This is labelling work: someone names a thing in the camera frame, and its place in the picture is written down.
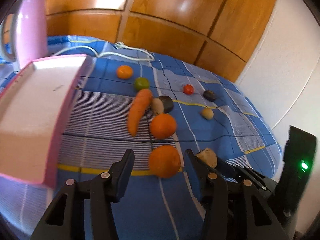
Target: blue fabric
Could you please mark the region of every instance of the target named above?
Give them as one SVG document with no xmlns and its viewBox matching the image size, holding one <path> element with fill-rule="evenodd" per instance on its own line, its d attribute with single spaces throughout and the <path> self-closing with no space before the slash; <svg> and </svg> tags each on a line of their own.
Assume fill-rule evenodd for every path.
<svg viewBox="0 0 320 240">
<path fill-rule="evenodd" d="M 91 37 L 55 36 L 48 38 L 51 54 L 78 45 L 90 46 L 98 53 L 113 51 L 131 57 L 145 58 L 146 54 L 128 49 L 117 50 L 113 44 Z M 65 54 L 84 53 L 75 49 Z M 121 159 L 125 149 L 135 151 L 133 170 L 126 193 L 121 201 L 112 204 L 119 239 L 199 239 L 204 210 L 197 202 L 199 192 L 195 178 L 188 178 L 190 168 L 182 153 L 192 149 L 196 154 L 211 148 L 230 164 L 249 165 L 265 176 L 272 177 L 281 158 L 281 149 L 270 128 L 252 103 L 230 81 L 207 70 L 175 58 L 154 53 L 154 62 L 132 61 L 119 56 L 94 60 L 91 69 L 77 85 L 72 113 L 63 134 L 59 154 L 58 183 L 92 179 L 98 169 L 108 169 Z M 116 69 L 129 65 L 133 76 L 118 79 Z M 10 64 L 0 69 L 0 93 L 14 77 Z M 147 110 L 140 121 L 135 138 L 126 129 L 126 115 L 136 95 L 133 83 L 146 77 L 154 97 L 168 95 L 174 100 L 170 114 L 177 122 L 176 133 L 166 140 L 157 140 L 148 126 L 154 115 Z M 195 93 L 184 94 L 183 86 L 192 84 Z M 217 95 L 215 102 L 202 97 L 204 90 Z M 205 120 L 199 112 L 204 107 L 213 110 L 214 118 Z M 176 147 L 182 158 L 182 172 L 169 179 L 148 174 L 148 156 L 160 145 Z M 30 235 L 50 199 L 50 190 L 35 188 L 0 178 L 0 212 L 18 230 Z M 92 239 L 90 206 L 85 204 L 86 239 Z"/>
</svg>

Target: red tomato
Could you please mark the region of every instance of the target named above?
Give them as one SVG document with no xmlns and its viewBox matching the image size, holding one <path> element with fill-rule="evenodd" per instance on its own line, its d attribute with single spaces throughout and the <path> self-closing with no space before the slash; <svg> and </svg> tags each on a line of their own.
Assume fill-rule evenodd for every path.
<svg viewBox="0 0 320 240">
<path fill-rule="evenodd" d="M 192 95 L 195 92 L 195 89 L 193 86 L 188 84 L 183 87 L 183 92 L 187 95 Z"/>
</svg>

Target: dark round vegetable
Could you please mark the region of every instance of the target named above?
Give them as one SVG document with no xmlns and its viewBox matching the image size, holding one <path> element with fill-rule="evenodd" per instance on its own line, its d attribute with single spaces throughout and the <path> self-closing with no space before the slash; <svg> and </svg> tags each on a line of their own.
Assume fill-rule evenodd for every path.
<svg viewBox="0 0 320 240">
<path fill-rule="evenodd" d="M 210 101 L 210 102 L 213 102 L 214 100 L 217 99 L 216 95 L 215 95 L 212 91 L 210 91 L 210 90 L 204 91 L 204 92 L 203 92 L 203 97 L 204 97 L 205 99 L 207 99 L 208 101 Z"/>
<path fill-rule="evenodd" d="M 173 101 L 169 96 L 154 98 L 151 103 L 151 109 L 155 115 L 167 114 L 173 109 Z"/>
</svg>

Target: orange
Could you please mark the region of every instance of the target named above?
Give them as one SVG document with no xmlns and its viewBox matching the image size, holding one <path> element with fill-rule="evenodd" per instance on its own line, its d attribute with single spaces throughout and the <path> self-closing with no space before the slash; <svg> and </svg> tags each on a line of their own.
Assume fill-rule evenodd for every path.
<svg viewBox="0 0 320 240">
<path fill-rule="evenodd" d="M 169 114 L 157 115 L 150 124 L 150 132 L 156 139 L 166 139 L 176 131 L 176 120 Z"/>
<path fill-rule="evenodd" d="M 154 149 L 149 156 L 149 168 L 152 174 L 160 178 L 170 178 L 181 167 L 180 156 L 176 148 L 162 145 Z"/>
<path fill-rule="evenodd" d="M 127 65 L 122 65 L 117 68 L 117 77 L 121 79 L 129 79 L 132 77 L 133 69 Z"/>
</svg>

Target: potato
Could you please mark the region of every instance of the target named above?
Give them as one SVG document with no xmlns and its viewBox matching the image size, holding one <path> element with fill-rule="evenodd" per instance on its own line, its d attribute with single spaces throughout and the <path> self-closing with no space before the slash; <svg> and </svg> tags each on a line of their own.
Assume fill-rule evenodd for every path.
<svg viewBox="0 0 320 240">
<path fill-rule="evenodd" d="M 198 157 L 201 161 L 203 161 L 211 168 L 215 168 L 218 164 L 217 156 L 215 152 L 210 148 L 206 148 L 201 152 L 197 153 L 196 157 Z"/>
<path fill-rule="evenodd" d="M 204 108 L 200 114 L 207 120 L 211 120 L 213 118 L 213 111 L 210 108 Z"/>
</svg>

